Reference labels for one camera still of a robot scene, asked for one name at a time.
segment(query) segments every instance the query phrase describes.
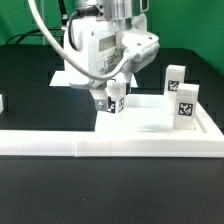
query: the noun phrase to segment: white cube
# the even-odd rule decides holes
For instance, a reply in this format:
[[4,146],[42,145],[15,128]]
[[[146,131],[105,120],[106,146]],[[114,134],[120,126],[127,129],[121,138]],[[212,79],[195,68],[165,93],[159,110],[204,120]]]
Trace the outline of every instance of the white cube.
[[164,87],[164,108],[168,114],[174,114],[177,89],[179,84],[184,82],[185,70],[185,66],[169,65],[167,67]]
[[174,113],[174,129],[193,130],[199,85],[180,83]]

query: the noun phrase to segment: white platform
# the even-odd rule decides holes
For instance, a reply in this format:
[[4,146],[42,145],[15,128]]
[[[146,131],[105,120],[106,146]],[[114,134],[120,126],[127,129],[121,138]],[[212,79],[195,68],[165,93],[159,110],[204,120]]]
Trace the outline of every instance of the white platform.
[[99,113],[96,132],[0,131],[0,155],[224,157],[224,136],[200,104],[195,130],[173,130],[164,100],[129,95],[120,120],[111,116],[112,126],[119,121],[114,129],[108,121],[107,130],[100,129],[112,114]]

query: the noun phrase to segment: white robot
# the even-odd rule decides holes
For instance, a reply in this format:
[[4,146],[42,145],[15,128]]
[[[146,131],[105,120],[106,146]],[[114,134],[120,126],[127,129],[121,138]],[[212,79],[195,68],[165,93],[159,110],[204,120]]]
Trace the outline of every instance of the white robot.
[[89,89],[98,111],[119,113],[133,73],[152,62],[158,37],[146,31],[148,0],[79,0],[65,27],[64,49],[47,30],[35,0],[28,0],[37,25],[65,60],[72,88]]

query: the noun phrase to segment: black table surface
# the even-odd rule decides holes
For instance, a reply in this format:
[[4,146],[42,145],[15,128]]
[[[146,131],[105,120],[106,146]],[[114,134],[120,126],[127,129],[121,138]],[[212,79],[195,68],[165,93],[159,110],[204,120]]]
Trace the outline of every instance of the black table surface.
[[[224,77],[192,51],[161,49],[132,92],[163,94],[169,64],[187,66],[223,130]],[[49,88],[62,69],[49,47],[0,47],[0,129],[93,131],[88,91]],[[0,157],[1,224],[223,224],[223,198],[223,159]]]

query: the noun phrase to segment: green background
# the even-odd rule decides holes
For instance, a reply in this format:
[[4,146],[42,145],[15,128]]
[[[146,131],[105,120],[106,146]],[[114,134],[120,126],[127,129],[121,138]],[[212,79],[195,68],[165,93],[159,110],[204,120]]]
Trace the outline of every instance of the green background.
[[[44,3],[48,27],[60,26],[57,0]],[[71,14],[75,0],[65,3]],[[224,0],[151,0],[147,16],[148,30],[160,37],[161,47],[191,49],[224,75]],[[1,0],[0,45],[36,28],[27,0]],[[23,43],[43,44],[43,40],[29,37]]]

